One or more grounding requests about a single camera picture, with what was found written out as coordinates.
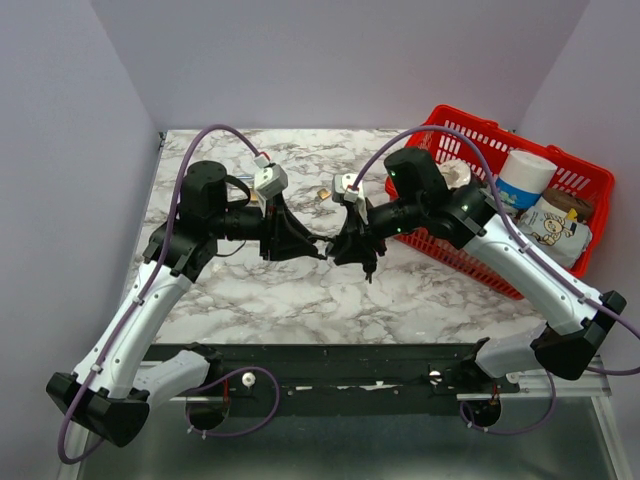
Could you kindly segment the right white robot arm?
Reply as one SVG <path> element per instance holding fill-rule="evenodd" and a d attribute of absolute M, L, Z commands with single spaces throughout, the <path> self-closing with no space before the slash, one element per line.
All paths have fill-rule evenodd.
<path fill-rule="evenodd" d="M 334 178 L 333 197 L 347 210 L 327 247 L 337 265 L 360 264 L 370 279 L 387 238 L 425 229 L 487 265 L 526 297 L 544 324 L 521 334 L 478 341 L 457 369 L 462 384 L 480 392 L 512 372 L 545 369 L 577 380 L 588 370 L 615 318 L 626 305 L 615 291 L 599 293 L 553 262 L 502 218 L 476 181 L 449 189 L 431 154 L 402 148 L 384 166 L 395 200 L 360 207 L 347 199 L 348 177 Z"/>

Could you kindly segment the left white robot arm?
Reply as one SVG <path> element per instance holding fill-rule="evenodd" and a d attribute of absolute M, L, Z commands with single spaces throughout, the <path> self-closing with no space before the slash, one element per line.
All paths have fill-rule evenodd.
<path fill-rule="evenodd" d="M 319 257 L 312 233 L 285 203 L 285 171 L 264 154 L 255 163 L 251 186 L 218 162 L 180 167 L 167 219 L 152 233 L 130 292 L 84 359 L 46 386 L 65 425 L 124 447 L 155 407 L 185 391 L 209 395 L 220 387 L 221 356 L 200 345 L 139 370 L 161 324 L 218 257 L 219 240 L 257 241 L 268 261 Z"/>

